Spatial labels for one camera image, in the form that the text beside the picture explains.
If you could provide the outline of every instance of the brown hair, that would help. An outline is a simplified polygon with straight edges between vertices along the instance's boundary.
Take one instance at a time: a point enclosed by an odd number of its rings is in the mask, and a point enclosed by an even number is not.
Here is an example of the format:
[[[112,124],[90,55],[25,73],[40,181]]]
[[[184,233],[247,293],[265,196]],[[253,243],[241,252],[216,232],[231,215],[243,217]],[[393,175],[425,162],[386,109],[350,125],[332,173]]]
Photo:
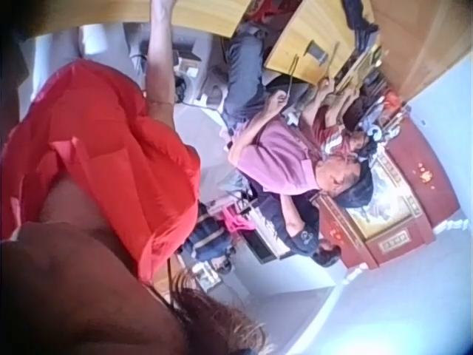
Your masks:
[[[226,355],[249,349],[267,354],[265,332],[242,310],[217,302],[194,287],[191,274],[178,274],[171,284],[174,314],[187,338],[188,355]]]

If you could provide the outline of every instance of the blue jeans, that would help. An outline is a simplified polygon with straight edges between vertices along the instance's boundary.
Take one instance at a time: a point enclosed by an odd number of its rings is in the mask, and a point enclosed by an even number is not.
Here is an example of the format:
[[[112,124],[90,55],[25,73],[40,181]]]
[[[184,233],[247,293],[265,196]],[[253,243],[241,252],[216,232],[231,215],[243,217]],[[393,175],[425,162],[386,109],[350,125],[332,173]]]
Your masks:
[[[249,33],[240,33],[230,40],[228,47],[228,94],[223,103],[222,119],[233,131],[238,124],[252,119],[262,111],[269,92],[278,89],[287,91],[287,85],[262,84],[263,66],[262,40]],[[306,83],[294,84],[288,106],[308,88]]]

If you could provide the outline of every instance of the man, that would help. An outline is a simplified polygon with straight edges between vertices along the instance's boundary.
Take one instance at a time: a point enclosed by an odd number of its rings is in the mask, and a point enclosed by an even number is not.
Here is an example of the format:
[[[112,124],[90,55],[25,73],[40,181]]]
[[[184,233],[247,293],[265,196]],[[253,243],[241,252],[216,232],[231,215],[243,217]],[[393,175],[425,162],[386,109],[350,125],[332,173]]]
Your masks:
[[[311,257],[324,268],[340,260],[341,249],[329,240],[319,239],[319,210],[303,195],[277,195],[263,191],[261,185],[250,180],[263,217],[271,222],[277,237],[294,253]]]
[[[333,80],[325,80],[304,109],[299,128],[279,113],[288,97],[276,91],[268,99],[262,86],[262,41],[241,33],[228,48],[229,84],[222,117],[234,135],[229,161],[268,191],[300,195],[322,190],[336,196],[355,184],[360,165],[355,158],[331,155],[323,159],[312,143],[311,127]]]
[[[207,206],[200,201],[197,224],[182,249],[195,260],[209,262],[219,274],[226,275],[231,271],[231,261],[228,259],[233,249],[230,232],[223,221],[211,216]]]

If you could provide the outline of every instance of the wooden table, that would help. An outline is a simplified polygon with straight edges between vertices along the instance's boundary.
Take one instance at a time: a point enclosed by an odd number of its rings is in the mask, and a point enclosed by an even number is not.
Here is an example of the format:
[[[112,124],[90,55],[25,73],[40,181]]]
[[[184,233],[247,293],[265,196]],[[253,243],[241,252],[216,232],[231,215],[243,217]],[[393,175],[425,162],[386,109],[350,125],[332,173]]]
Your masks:
[[[362,2],[364,17],[374,21],[370,0]],[[304,0],[279,37],[265,67],[288,74],[294,55],[299,55],[294,76],[316,84],[324,76],[327,64],[320,67],[315,58],[304,55],[310,41],[315,41],[329,55],[336,42],[340,42],[330,66],[329,74],[334,76],[355,49],[355,34],[347,26],[340,0]]]
[[[178,0],[172,24],[231,37],[251,0]],[[36,10],[26,36],[39,36],[83,24],[148,22],[150,0],[46,0]]]

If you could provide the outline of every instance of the wooden desk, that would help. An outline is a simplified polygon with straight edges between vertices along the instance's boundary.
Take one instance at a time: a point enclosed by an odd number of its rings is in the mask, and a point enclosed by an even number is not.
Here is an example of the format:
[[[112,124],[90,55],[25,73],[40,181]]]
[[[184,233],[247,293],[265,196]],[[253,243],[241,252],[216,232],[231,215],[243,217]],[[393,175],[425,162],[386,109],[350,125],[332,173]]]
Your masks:
[[[364,17],[374,21],[370,0],[362,2]],[[326,64],[320,67],[315,58],[304,55],[312,40],[329,55],[332,55],[335,43],[340,42],[329,72],[334,76],[355,49],[355,34],[347,26],[341,1],[304,0],[279,37],[265,66],[270,70],[288,73],[294,55],[299,55],[294,76],[316,84],[324,76]]]
[[[39,36],[83,24],[148,22],[150,0],[46,0],[40,16],[25,24],[26,36]],[[231,37],[251,0],[178,0],[172,24]]]

